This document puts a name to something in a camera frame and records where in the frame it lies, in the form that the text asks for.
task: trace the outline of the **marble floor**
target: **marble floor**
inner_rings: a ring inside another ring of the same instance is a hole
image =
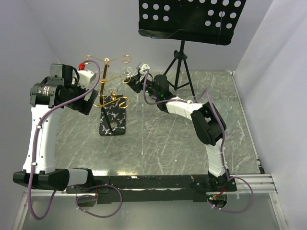
[[[107,78],[118,74],[110,71]],[[174,71],[167,76],[174,82]],[[226,122],[225,158],[230,173],[260,173],[232,76],[228,72],[192,71],[191,78],[196,95],[209,89]],[[179,83],[186,82],[186,72],[182,72]],[[191,121],[146,104],[142,94],[120,79],[106,85],[107,91],[116,89],[131,101],[126,109],[126,134],[100,136],[100,108],[93,107],[88,116],[64,108],[56,143],[57,168],[90,168],[95,175],[207,174],[206,149]],[[192,98],[189,86],[171,91],[183,99]]]

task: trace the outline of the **gold wire sculpture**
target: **gold wire sculpture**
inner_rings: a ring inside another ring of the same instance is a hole
[[[123,62],[124,64],[129,64],[129,63],[132,61],[132,57],[131,57],[130,55],[123,55],[123,56],[120,56],[120,57],[115,58],[115,59],[112,59],[112,60],[110,60],[110,59],[108,59],[108,58],[105,58],[105,60],[102,60],[102,59],[100,59],[100,58],[98,58],[98,57],[94,57],[94,56],[92,56],[92,55],[86,55],[86,56],[83,58],[83,59],[86,59],[86,58],[94,58],[94,59],[97,59],[97,60],[99,60],[99,61],[104,62],[104,65],[105,65],[104,71],[103,71],[103,73],[102,73],[102,79],[99,81],[99,82],[101,83],[100,93],[99,93],[99,104],[94,104],[95,107],[98,107],[98,108],[105,107],[105,106],[108,105],[108,104],[111,104],[111,103],[113,103],[113,102],[115,102],[115,101],[120,100],[121,98],[126,99],[126,101],[128,101],[128,104],[127,104],[127,105],[124,105],[125,102],[122,102],[122,103],[119,104],[119,107],[120,107],[121,109],[125,109],[125,108],[127,108],[127,107],[130,105],[130,99],[129,99],[128,97],[126,97],[126,96],[117,97],[117,95],[116,95],[117,90],[116,90],[116,91],[109,91],[109,93],[111,94],[111,101],[110,101],[110,102],[105,103],[105,100],[104,100],[104,95],[105,95],[105,92],[106,92],[106,90],[105,90],[105,85],[106,85],[106,83],[107,83],[107,82],[110,82],[110,81],[113,81],[113,80],[115,80],[115,79],[121,77],[121,75],[119,75],[119,76],[117,76],[117,77],[114,77],[114,78],[111,78],[111,79],[106,80],[107,70],[108,70],[108,68],[110,67],[110,66],[109,66],[109,63],[112,62],[112,61],[115,61],[115,60],[119,60],[119,59],[121,59],[121,58],[125,58],[125,57],[128,57],[129,60],[126,58],[126,59],[124,59],[122,62]],[[127,84],[127,83],[129,83],[130,79],[131,79],[130,77],[125,78],[125,79],[122,79],[122,80],[121,80],[121,83]]]

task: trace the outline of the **white wall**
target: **white wall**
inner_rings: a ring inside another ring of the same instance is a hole
[[[290,229],[307,228],[307,1],[274,0],[235,80]]]
[[[24,0],[1,1],[0,41],[0,229],[9,230],[24,190],[12,176],[28,151],[29,92],[57,59]]]
[[[115,58],[130,54],[135,67],[146,61],[165,70],[180,41],[142,37],[138,0],[26,0],[60,62],[78,65],[84,55]],[[228,46],[186,43],[191,70],[235,70],[272,0],[247,0]],[[122,66],[112,64],[113,69]]]

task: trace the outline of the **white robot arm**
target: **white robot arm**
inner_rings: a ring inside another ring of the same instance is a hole
[[[144,86],[144,77],[150,67],[146,63],[140,63],[137,67],[138,73],[127,79],[128,85],[136,92],[140,93],[145,89],[147,93],[156,98],[158,108],[166,113],[177,114],[192,120],[196,134],[201,142],[205,144],[208,159],[209,159],[209,173],[215,177],[224,175],[227,165],[223,164],[221,152],[222,131],[218,125],[210,105],[193,103],[192,101],[185,101],[173,95],[169,91],[169,84],[165,75],[157,75],[153,80],[146,80]],[[223,123],[224,129],[226,125],[223,119],[218,114]]]
[[[32,165],[35,165],[33,187],[50,190],[64,190],[67,186],[74,184],[85,184],[88,179],[86,169],[64,169],[56,170],[55,144],[59,120],[62,108],[53,111],[41,126],[40,119],[54,106],[75,98],[89,89],[89,84],[96,78],[96,73],[90,70],[75,70],[73,67],[52,64],[50,77],[45,78],[41,83],[35,84],[30,91],[30,104],[32,105],[32,130],[29,143],[29,150],[21,172],[14,174],[13,180],[24,186],[27,185],[27,177],[31,172]],[[93,91],[89,100],[81,98],[67,107],[88,115],[96,96]],[[35,162],[33,163],[33,141],[36,129],[39,128]]]

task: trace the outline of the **black music stand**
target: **black music stand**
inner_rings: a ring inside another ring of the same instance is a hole
[[[175,90],[190,85],[195,96],[184,54],[185,41],[228,45],[246,0],[139,0],[139,34],[150,38],[181,40],[180,51],[164,75],[178,60]],[[181,63],[189,82],[178,86]]]

